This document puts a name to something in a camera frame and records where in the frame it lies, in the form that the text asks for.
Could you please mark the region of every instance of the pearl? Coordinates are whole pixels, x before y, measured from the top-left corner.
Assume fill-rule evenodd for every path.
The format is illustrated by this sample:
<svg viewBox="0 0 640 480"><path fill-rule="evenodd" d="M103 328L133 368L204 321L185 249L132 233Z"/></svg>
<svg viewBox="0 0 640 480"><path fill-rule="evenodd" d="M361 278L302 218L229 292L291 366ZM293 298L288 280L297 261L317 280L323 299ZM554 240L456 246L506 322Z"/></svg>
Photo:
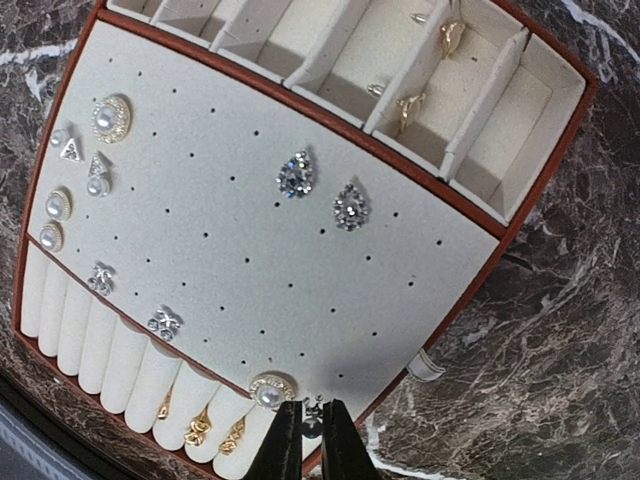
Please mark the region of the pearl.
<svg viewBox="0 0 640 480"><path fill-rule="evenodd" d="M45 209L49 218L58 222L68 220L71 214L69 199L64 193L57 190L51 192L49 198L47 198Z"/></svg>
<svg viewBox="0 0 640 480"><path fill-rule="evenodd" d="M109 133L116 127L118 111L111 105L104 105L95 114L96 128L102 133Z"/></svg>
<svg viewBox="0 0 640 480"><path fill-rule="evenodd" d="M256 402L259 405L275 410L285 401L284 393L272 385L261 385L256 392Z"/></svg>
<svg viewBox="0 0 640 480"><path fill-rule="evenodd" d="M40 245L47 252L59 252L62 249L62 234L53 224L45 225L40 232Z"/></svg>
<svg viewBox="0 0 640 480"><path fill-rule="evenodd" d="M87 182L87 192L92 197L105 197L109 194L109 182L104 177L91 177Z"/></svg>
<svg viewBox="0 0 640 480"><path fill-rule="evenodd" d="M300 432L305 437L313 440L322 435L322 422L318 417L307 418L300 426Z"/></svg>
<svg viewBox="0 0 640 480"><path fill-rule="evenodd" d="M69 141L69 133L66 130L55 130L51 134L51 139L49 142L52 147L59 148L65 145Z"/></svg>

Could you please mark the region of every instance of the jewelry compartment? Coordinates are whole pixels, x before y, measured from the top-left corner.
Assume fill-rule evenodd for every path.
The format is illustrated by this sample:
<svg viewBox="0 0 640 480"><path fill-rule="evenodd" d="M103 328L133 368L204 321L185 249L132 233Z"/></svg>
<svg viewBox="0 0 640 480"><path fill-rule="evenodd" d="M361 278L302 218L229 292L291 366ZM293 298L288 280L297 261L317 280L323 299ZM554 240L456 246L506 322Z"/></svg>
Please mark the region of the jewelry compartment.
<svg viewBox="0 0 640 480"><path fill-rule="evenodd" d="M508 83L488 85L447 151L451 186L503 224L513 218L575 111L585 79L537 36Z"/></svg>
<svg viewBox="0 0 640 480"><path fill-rule="evenodd" d="M151 23L209 48L243 0L163 0Z"/></svg>
<svg viewBox="0 0 640 480"><path fill-rule="evenodd" d="M411 19L449 0L345 0L304 70L285 85L362 127L377 104L370 84L387 84L422 33Z"/></svg>
<svg viewBox="0 0 640 480"><path fill-rule="evenodd" d="M107 8L114 12L149 23L162 0L107 0Z"/></svg>
<svg viewBox="0 0 640 480"><path fill-rule="evenodd" d="M458 48L443 58L443 26L466 25ZM365 131L411 159L434 176L501 52L514 37L526 36L523 26L489 0L455 0L439 8L423 26L420 42L400 73L387 87ZM400 99L425 95L415 121L400 130Z"/></svg>
<svg viewBox="0 0 640 480"><path fill-rule="evenodd" d="M245 0L211 50L280 83L301 68L344 0Z"/></svg>

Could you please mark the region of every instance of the white velvet pad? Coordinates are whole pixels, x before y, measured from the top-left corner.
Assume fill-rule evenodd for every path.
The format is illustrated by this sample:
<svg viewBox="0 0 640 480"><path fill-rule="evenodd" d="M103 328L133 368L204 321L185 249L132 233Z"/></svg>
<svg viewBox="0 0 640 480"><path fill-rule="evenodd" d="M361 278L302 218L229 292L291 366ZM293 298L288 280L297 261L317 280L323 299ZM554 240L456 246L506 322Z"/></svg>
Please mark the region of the white velvet pad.
<svg viewBox="0 0 640 480"><path fill-rule="evenodd" d="M175 381L182 360L151 341L147 344L138 378L131 392L124 419L138 433L147 433Z"/></svg>
<svg viewBox="0 0 640 480"><path fill-rule="evenodd" d="M173 385L169 416L153 425L156 442L166 450L180 450L191 421L200 415L219 387L219 382L183 363Z"/></svg>
<svg viewBox="0 0 640 480"><path fill-rule="evenodd" d="M148 343L149 337L118 319L100 394L107 412L120 414L127 408Z"/></svg>
<svg viewBox="0 0 640 480"><path fill-rule="evenodd" d="M91 302L78 373L80 387L90 395L97 395L102 390L113 333L118 321L118 315L108 307L95 299Z"/></svg>
<svg viewBox="0 0 640 480"><path fill-rule="evenodd" d="M20 331L27 337L36 338L40 332L42 296L50 263L49 259L37 247L29 244L24 271L22 316L20 319Z"/></svg>
<svg viewBox="0 0 640 480"><path fill-rule="evenodd" d="M87 334L92 299L91 294L82 285L69 279L58 344L58 368L65 375L75 376L80 372L82 347Z"/></svg>
<svg viewBox="0 0 640 480"><path fill-rule="evenodd" d="M93 98L118 92L132 105L133 125L123 142L105 147L88 118ZM300 398L340 398L359 416L498 244L312 120L100 22L55 123L68 122L85 155L108 158L113 188L88 197L88 166L47 151L36 205L60 178L78 198L58 258L81 278L96 261L111 266L108 300L142 325L167 305L184 322L172 345L243 388L281 371ZM287 200L275 177L302 149L317 183L307 198ZM353 233L335 228L331 213L350 181L371 206ZM34 234L40 210L30 219Z"/></svg>
<svg viewBox="0 0 640 480"><path fill-rule="evenodd" d="M274 418L275 413L271 410L253 407L245 419L247 434L238 448L231 455L218 455L213 460L216 474L227 480L242 478L249 470Z"/></svg>
<svg viewBox="0 0 640 480"><path fill-rule="evenodd" d="M185 451L191 460L207 463L218 454L220 444L225 441L229 431L255 405L254 401L241 397L228 387L221 386L209 402L209 418L213 428L206 441L199 447L185 445Z"/></svg>
<svg viewBox="0 0 640 480"><path fill-rule="evenodd" d="M47 357L58 355L60 341L60 326L67 298L69 276L55 263L47 269L47 279L44 283L42 308L40 313L40 332L38 334L38 348Z"/></svg>

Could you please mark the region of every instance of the earring display pad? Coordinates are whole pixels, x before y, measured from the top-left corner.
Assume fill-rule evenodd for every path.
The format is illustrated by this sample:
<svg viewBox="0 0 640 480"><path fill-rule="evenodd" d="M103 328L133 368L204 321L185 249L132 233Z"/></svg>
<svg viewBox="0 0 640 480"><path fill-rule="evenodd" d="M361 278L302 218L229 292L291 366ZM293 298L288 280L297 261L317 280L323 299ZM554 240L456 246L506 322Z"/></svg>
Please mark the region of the earring display pad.
<svg viewBox="0 0 640 480"><path fill-rule="evenodd" d="M77 202L57 259L79 278L96 259L111 266L108 301L145 328L158 305L169 306L184 322L172 347L235 385L285 372L301 398L340 398L358 417L498 244L316 122L98 22L58 115L76 119L87 151L100 146L81 119L92 98L113 93L129 99L133 124L125 141L101 150L112 194ZM302 149L321 177L308 198L287 200L275 177ZM86 171L48 150L36 205L60 178L82 191ZM353 233L336 229L331 215L349 181L371 205ZM32 235L43 216L33 210Z"/></svg>

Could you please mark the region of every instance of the rhinestone earring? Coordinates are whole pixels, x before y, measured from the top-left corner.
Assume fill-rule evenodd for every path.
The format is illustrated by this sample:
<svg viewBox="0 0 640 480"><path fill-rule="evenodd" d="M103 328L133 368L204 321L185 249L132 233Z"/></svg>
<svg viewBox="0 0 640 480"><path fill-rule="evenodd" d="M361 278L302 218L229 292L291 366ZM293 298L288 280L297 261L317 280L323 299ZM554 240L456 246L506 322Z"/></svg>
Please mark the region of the rhinestone earring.
<svg viewBox="0 0 640 480"><path fill-rule="evenodd" d="M361 228L369 217L369 206L360 191L351 183L333 201L336 227L347 232Z"/></svg>
<svg viewBox="0 0 640 480"><path fill-rule="evenodd" d="M302 198L313 188L313 165L305 151L296 153L280 169L276 178L278 190L287 198Z"/></svg>

